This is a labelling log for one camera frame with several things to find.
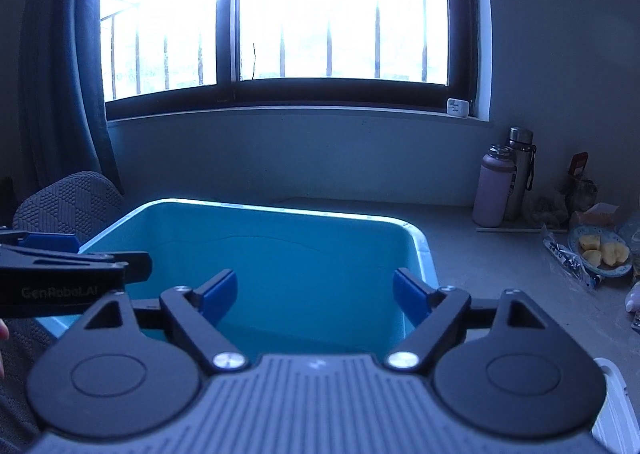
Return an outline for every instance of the stainless steel thermos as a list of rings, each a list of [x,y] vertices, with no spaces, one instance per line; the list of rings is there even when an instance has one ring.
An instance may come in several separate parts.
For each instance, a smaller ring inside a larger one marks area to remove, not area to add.
[[[532,142],[533,132],[529,129],[511,127],[509,130],[506,146],[511,149],[511,157],[517,170],[513,192],[507,200],[507,208],[504,211],[504,219],[507,221],[513,221],[519,217],[525,190],[531,190],[533,186],[536,146]]]

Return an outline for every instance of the person's hand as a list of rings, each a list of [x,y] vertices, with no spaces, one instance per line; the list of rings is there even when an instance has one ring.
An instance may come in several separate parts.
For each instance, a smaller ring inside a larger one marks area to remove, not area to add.
[[[0,340],[7,340],[9,338],[9,328],[0,319]],[[0,378],[4,378],[4,367],[2,366],[2,355],[0,355]]]

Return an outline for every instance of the thermos lid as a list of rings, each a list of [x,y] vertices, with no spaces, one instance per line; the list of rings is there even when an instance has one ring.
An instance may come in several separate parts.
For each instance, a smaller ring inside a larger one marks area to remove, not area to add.
[[[488,155],[498,160],[510,160],[511,149],[506,145],[492,145],[489,147]]]
[[[533,142],[533,132],[523,127],[511,127],[509,129],[509,140],[520,144],[530,144]]]

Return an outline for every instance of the window frame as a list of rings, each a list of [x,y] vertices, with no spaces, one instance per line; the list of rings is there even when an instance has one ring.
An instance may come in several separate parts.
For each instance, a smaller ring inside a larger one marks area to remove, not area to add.
[[[240,80],[239,0],[216,1],[216,84],[106,102],[108,120],[246,106],[357,106],[446,112],[448,98],[474,101],[478,0],[448,0],[449,84],[350,78]]]

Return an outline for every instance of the snack package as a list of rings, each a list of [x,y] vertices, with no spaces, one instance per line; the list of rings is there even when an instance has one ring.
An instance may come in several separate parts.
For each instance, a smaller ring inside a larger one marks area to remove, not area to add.
[[[566,246],[558,244],[554,235],[546,229],[545,225],[542,226],[540,233],[545,248],[558,260],[567,275],[587,288],[595,288],[602,281],[599,275],[591,277],[582,265],[582,258]]]
[[[586,212],[574,212],[569,220],[569,228],[581,225],[593,225],[594,227],[608,228],[614,230],[616,223],[620,222],[618,217],[618,206],[608,203],[596,203]]]

